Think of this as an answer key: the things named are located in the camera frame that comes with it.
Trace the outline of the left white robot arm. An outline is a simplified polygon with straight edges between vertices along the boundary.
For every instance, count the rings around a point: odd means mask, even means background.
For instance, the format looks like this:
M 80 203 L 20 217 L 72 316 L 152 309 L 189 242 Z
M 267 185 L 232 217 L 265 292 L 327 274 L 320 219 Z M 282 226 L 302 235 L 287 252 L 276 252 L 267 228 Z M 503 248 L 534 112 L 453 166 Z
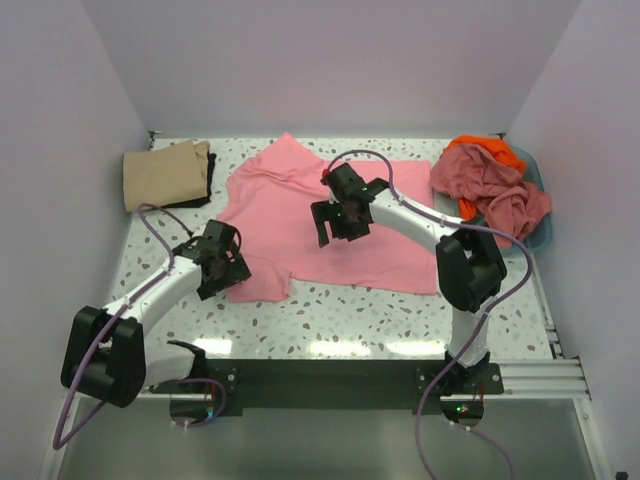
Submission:
M 85 306 L 72 322 L 61 370 L 64 387 L 117 407 L 130 405 L 144 389 L 173 381 L 185 392 L 207 380 L 203 349 L 171 341 L 168 356 L 152 353 L 146 337 L 182 299 L 209 299 L 251 276 L 241 254 L 240 231 L 210 220 L 171 249 L 145 282 L 101 307 Z

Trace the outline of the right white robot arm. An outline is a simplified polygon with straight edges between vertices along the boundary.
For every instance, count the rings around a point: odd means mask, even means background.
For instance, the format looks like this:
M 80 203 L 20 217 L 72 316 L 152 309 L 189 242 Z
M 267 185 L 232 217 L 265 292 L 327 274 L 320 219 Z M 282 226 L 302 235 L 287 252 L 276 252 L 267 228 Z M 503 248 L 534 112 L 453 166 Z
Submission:
M 446 367 L 445 379 L 452 390 L 469 392 L 481 380 L 478 365 L 489 358 L 482 315 L 507 274 L 494 235 L 405 196 L 391 178 L 366 182 L 347 163 L 325 169 L 321 183 L 329 188 L 329 198 L 311 204 L 321 248 L 332 239 L 364 237 L 378 225 L 435 255 L 439 291 L 452 307 L 447 355 L 456 362 Z

